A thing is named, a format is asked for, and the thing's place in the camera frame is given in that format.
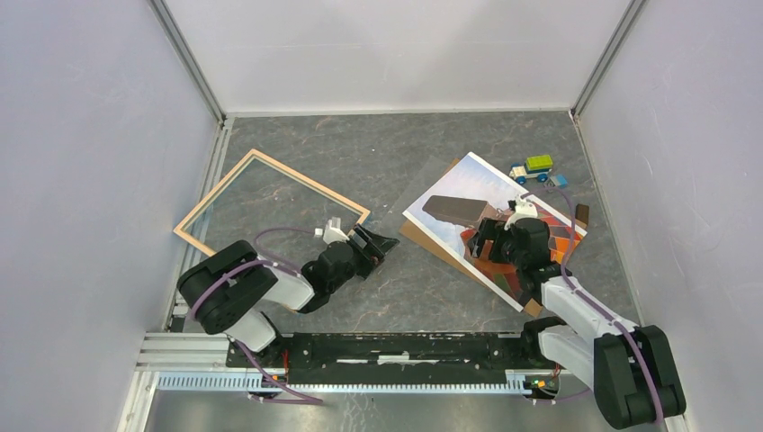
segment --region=table surface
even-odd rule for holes
[[[511,164],[550,154],[567,191],[590,206],[588,235],[570,269],[602,302],[637,320],[612,232],[578,135],[565,112],[384,114],[236,119],[223,172],[250,149],[371,210],[365,226],[401,240],[367,280],[355,278],[311,314],[261,302],[283,333],[345,331],[517,331],[531,317],[439,260],[398,229],[401,212],[435,182],[455,158],[470,151],[508,172]],[[563,213],[556,194],[543,199]],[[357,219],[341,205],[254,162],[213,204],[205,242],[219,250],[274,226],[312,229],[331,216],[348,228]],[[310,235],[273,233],[263,244],[304,263],[325,245]],[[200,331],[187,323],[185,331]]]

